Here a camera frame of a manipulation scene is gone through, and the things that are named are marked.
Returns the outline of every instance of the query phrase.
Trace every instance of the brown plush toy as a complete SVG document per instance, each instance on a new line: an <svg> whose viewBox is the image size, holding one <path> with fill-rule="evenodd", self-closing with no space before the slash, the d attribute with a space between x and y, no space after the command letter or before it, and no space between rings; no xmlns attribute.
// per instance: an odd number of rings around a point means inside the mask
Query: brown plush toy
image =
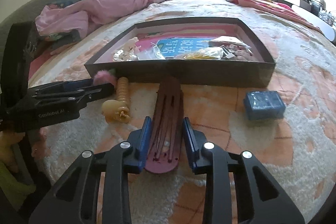
<svg viewBox="0 0 336 224"><path fill-rule="evenodd" d="M19 168L16 164L11 145L23 139L25 133L15 133L12 131L0 132L0 161L2 161L9 171L17 173Z"/></svg>

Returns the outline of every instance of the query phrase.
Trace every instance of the bed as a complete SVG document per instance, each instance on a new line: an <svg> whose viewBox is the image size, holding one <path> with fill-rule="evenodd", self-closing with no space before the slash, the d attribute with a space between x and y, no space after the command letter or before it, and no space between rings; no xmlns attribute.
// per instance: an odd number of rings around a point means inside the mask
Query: bed
<svg viewBox="0 0 336 224"><path fill-rule="evenodd" d="M320 210L336 182L336 48L319 32L267 12L225 0L171 0L152 4L104 25L78 44L47 60L29 86L58 80L89 78L84 63L134 23L174 17L235 17L246 23L266 45L276 68L269 90L277 90L287 108L285 118L271 126L251 128L243 98L254 88L182 85L184 115L194 129L223 149L248 149L266 166L295 202L306 223ZM40 160L52 182L84 150L102 152L127 139L154 112L158 84L131 83L129 124L107 124L100 113L105 100L91 102L79 119L49 126L47 156ZM102 190L98 198L101 223ZM177 170L154 175L129 175L133 223L201 223L205 177L194 176L184 149ZM236 208L233 206L234 222Z"/></svg>

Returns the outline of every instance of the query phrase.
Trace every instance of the small blue plastic container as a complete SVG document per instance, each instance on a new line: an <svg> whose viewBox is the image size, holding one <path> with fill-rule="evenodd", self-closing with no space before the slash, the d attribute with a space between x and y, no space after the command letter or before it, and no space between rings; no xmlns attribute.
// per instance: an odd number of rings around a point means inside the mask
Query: small blue plastic container
<svg viewBox="0 0 336 224"><path fill-rule="evenodd" d="M244 105L248 120L282 119L286 109L277 91L246 93Z"/></svg>

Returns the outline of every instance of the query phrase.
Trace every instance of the pink blanket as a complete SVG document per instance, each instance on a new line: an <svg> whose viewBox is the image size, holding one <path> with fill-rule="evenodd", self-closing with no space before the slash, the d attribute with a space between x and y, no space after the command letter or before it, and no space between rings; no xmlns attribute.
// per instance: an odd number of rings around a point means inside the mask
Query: pink blanket
<svg viewBox="0 0 336 224"><path fill-rule="evenodd" d="M83 39L98 27L165 0L82 0L63 9L45 6L35 19L41 36L78 30Z"/></svg>
<svg viewBox="0 0 336 224"><path fill-rule="evenodd" d="M251 7L264 12L268 12L270 14L276 15L278 17L282 17L285 19L292 20L297 23L301 23L311 29L317 30L322 33L322 31L310 24L303 17L299 16L296 12L292 10L288 5L277 3L271 0L227 0L229 2L235 3L242 7Z"/></svg>

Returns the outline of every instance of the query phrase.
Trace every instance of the pink pom-pom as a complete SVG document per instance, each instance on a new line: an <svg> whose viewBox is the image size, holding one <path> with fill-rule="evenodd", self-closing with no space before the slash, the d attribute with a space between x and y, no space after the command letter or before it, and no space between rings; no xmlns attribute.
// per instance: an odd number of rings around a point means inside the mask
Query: pink pom-pom
<svg viewBox="0 0 336 224"><path fill-rule="evenodd" d="M94 85L101 85L111 83L114 87L117 87L117 78L111 75L107 70L100 70L93 78Z"/></svg>

